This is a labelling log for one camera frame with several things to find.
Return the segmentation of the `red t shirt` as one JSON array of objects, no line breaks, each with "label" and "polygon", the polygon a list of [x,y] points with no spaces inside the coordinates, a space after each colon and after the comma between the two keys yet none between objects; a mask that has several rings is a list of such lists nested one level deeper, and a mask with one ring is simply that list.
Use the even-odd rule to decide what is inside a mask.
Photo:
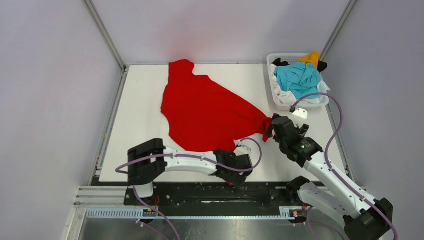
[{"label": "red t shirt", "polygon": [[186,151],[234,151],[235,141],[261,134],[267,142],[271,118],[208,75],[195,75],[187,59],[168,65],[161,113],[169,136]]}]

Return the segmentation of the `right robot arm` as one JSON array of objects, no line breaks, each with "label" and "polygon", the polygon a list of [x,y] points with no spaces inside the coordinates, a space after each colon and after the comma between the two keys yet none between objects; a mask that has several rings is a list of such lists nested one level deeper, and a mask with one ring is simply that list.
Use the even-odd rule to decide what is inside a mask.
[{"label": "right robot arm", "polygon": [[314,175],[328,191],[318,189],[299,176],[287,185],[287,201],[315,207],[341,225],[350,240],[378,240],[392,228],[393,205],[380,200],[358,186],[330,161],[323,148],[306,137],[308,125],[297,127],[287,116],[275,113],[267,134],[280,151],[301,168]]}]

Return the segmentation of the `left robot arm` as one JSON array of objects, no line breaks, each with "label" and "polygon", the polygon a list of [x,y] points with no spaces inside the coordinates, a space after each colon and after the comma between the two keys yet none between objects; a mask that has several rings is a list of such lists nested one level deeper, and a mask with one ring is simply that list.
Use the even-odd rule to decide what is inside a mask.
[{"label": "left robot arm", "polygon": [[207,152],[176,150],[154,138],[127,151],[127,163],[117,173],[127,175],[129,186],[136,187],[136,199],[144,206],[155,200],[153,182],[167,172],[191,172],[215,176],[233,187],[242,186],[257,164],[250,158],[251,149],[237,145],[235,151],[216,149]]}]

